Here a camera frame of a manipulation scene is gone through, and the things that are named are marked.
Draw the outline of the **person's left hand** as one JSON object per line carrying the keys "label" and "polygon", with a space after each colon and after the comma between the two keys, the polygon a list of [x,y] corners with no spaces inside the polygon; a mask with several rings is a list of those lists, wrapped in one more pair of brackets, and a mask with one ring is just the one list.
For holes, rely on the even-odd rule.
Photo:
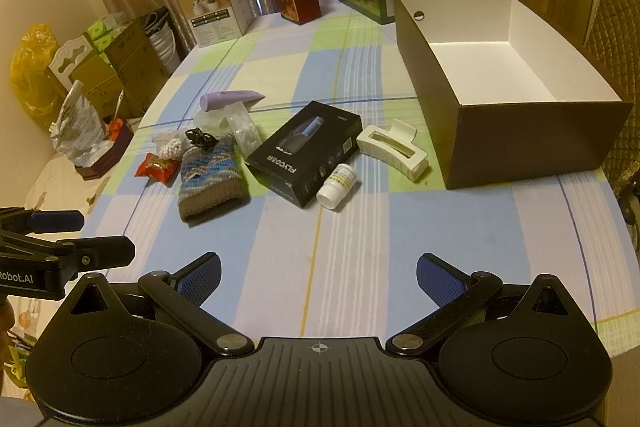
{"label": "person's left hand", "polygon": [[8,359],[9,352],[9,331],[15,324],[15,315],[11,303],[6,300],[0,307],[0,355],[1,364]]}

